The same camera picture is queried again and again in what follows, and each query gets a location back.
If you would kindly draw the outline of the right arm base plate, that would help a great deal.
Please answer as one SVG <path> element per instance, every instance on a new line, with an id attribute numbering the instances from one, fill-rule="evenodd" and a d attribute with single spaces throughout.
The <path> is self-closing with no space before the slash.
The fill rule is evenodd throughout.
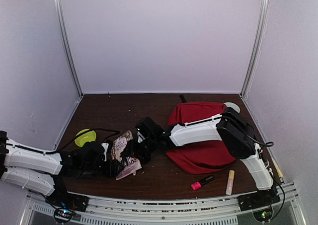
<path id="1" fill-rule="evenodd" d="M 280 196 L 272 190 L 238 196 L 238 205 L 242 212 L 270 206 L 278 202 L 280 202 Z"/>

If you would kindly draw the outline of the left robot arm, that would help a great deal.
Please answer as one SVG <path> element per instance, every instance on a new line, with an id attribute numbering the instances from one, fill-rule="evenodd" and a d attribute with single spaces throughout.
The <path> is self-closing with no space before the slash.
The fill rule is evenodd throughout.
<path id="1" fill-rule="evenodd" d="M 60 207 L 71 203 L 63 179 L 102 174 L 113 178 L 124 166 L 110 154 L 112 143 L 86 142 L 73 151 L 39 150 L 0 133 L 0 179 L 53 199 Z"/>

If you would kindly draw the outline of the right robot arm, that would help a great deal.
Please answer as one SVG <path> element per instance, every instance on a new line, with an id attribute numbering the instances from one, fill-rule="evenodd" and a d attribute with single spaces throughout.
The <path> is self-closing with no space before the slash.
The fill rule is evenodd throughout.
<path id="1" fill-rule="evenodd" d="M 263 148 L 272 147 L 274 143 L 259 142 L 254 128 L 231 107 L 209 118 L 176 123 L 167 129 L 163 129 L 150 117 L 145 117 L 135 128 L 137 140 L 132 145 L 132 151 L 142 162 L 149 162 L 152 152 L 158 148 L 179 148 L 192 143 L 222 141 L 229 154 L 241 160 L 252 175 L 257 187 L 254 200 L 258 205 L 265 206 L 278 195 L 273 172 L 263 156 Z"/>

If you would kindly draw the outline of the red student backpack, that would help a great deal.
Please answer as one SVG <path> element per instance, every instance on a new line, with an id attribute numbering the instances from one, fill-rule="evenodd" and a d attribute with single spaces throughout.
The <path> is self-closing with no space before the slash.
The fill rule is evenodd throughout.
<path id="1" fill-rule="evenodd" d="M 207 174 L 234 164 L 217 131 L 226 105 L 216 102 L 183 102 L 176 105 L 168 118 L 168 136 L 172 148 L 166 155 L 183 171 Z"/>

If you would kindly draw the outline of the pink illustrated paperback book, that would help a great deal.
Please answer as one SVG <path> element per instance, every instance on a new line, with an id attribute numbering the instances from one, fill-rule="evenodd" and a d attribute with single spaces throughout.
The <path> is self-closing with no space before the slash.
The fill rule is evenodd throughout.
<path id="1" fill-rule="evenodd" d="M 135 176 L 139 169 L 142 169 L 140 161 L 133 156 L 131 146 L 134 143 L 131 131 L 126 131 L 114 142 L 111 149 L 111 157 L 121 165 L 116 180 L 121 180 L 129 175 Z"/>

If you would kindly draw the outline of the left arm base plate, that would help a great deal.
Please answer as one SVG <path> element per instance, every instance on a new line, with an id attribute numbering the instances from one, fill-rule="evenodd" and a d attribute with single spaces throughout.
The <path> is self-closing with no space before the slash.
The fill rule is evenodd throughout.
<path id="1" fill-rule="evenodd" d="M 45 197 L 46 202 L 55 208 L 64 208 L 74 212 L 85 212 L 88 206 L 89 197 L 67 193 L 63 195 L 50 195 Z"/>

